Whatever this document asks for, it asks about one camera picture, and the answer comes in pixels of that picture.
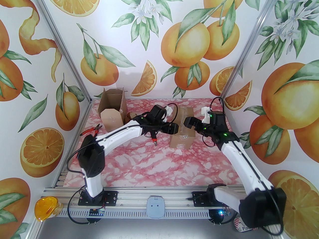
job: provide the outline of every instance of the pliers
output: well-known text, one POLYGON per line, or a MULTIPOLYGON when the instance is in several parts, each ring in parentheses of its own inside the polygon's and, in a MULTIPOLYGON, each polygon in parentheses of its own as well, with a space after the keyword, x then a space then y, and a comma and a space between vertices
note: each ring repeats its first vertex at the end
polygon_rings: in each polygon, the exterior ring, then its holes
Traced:
POLYGON ((90 129, 88 129, 88 130, 82 132, 82 133, 80 134, 80 136, 82 136, 82 135, 84 135, 84 134, 86 134, 86 133, 89 133, 89 132, 94 131, 94 137, 96 137, 96 136, 98 135, 99 129, 100 129, 101 127, 102 127, 102 126, 98 124, 96 127, 90 128, 90 129))

